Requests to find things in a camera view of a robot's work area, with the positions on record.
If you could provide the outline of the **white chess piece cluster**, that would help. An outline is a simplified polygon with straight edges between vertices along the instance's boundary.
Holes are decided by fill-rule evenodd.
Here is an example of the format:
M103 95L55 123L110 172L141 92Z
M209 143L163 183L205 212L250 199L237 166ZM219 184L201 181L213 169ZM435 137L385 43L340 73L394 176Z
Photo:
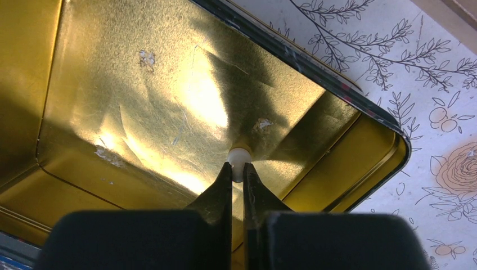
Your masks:
M227 162L232 168L232 181L243 182L245 164L252 162L250 152L244 148L233 148L228 153Z

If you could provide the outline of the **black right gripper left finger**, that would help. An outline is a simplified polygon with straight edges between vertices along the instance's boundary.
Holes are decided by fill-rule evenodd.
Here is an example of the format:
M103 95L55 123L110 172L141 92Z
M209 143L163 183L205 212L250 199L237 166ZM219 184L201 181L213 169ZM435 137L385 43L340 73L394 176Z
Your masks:
M76 211L51 231L36 269L230 269L232 167L184 209Z

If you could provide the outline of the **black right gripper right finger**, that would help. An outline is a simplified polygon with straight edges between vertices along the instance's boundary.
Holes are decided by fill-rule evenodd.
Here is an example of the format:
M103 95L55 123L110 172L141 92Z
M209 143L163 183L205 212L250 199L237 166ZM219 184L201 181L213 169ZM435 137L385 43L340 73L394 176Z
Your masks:
M243 172L247 269L429 269L411 227L390 214L299 213Z

